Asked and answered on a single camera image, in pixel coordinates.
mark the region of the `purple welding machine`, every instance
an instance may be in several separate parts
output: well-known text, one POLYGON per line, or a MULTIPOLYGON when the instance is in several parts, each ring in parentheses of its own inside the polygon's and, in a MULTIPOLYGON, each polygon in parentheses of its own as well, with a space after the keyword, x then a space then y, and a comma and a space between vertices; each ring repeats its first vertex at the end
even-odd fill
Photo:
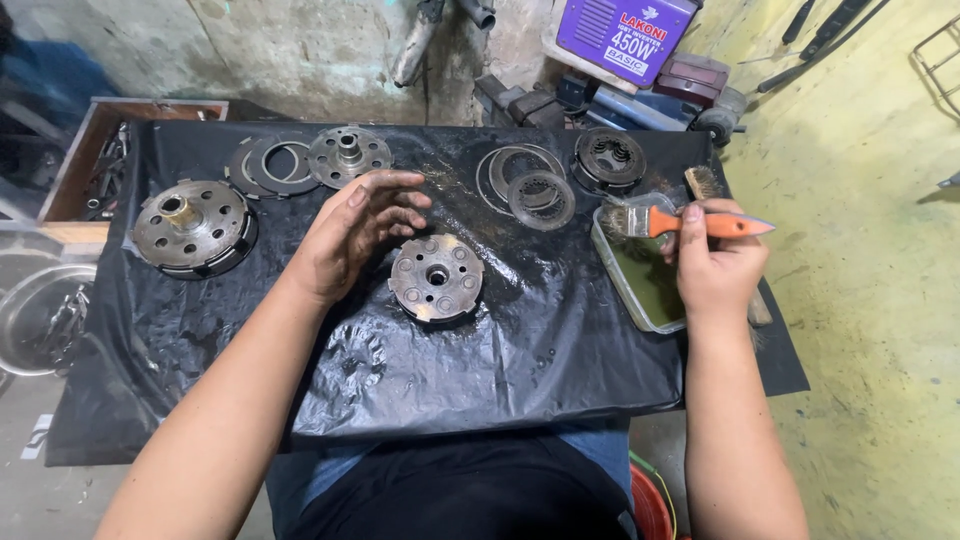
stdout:
POLYGON ((690 0, 567 0, 557 45, 646 88, 696 11, 690 0))

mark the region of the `jeans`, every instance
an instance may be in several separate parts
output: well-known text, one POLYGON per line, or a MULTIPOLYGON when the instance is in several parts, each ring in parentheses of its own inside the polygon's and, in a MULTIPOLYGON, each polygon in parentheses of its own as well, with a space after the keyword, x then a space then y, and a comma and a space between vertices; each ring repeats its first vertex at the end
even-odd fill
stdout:
MULTIPOLYGON (((629 427, 629 418, 616 418, 558 424, 551 430, 600 465, 627 494, 633 507, 629 427)), ((299 520, 303 510, 375 447, 376 444, 365 444, 275 456, 266 484, 276 540, 287 540, 284 533, 299 520)))

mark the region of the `red bucket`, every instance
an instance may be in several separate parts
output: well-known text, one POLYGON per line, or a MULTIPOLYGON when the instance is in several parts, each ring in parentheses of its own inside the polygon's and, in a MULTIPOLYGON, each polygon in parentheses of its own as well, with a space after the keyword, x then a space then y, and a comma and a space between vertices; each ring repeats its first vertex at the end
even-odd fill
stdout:
POLYGON ((630 490, 634 493, 634 522, 646 540, 671 540, 670 511, 654 485, 633 463, 630 464, 630 490))

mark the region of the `yellow wire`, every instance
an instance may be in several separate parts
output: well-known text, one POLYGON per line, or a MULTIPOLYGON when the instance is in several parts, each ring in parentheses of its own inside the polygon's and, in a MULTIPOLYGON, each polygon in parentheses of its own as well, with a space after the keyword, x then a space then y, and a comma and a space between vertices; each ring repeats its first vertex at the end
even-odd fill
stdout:
POLYGON ((670 498, 670 490, 666 488, 666 482, 663 481, 660 473, 654 471, 654 474, 660 479, 660 485, 663 486, 663 493, 666 494, 666 501, 670 503, 670 517, 673 518, 673 540, 677 540, 677 511, 673 509, 673 499, 670 498))

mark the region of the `black shirt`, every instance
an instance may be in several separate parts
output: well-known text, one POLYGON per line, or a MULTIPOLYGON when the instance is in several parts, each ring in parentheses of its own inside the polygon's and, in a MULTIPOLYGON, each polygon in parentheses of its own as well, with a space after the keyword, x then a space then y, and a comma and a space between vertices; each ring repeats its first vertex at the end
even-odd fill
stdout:
POLYGON ((385 443, 284 538, 637 538, 629 500, 546 430, 385 443))

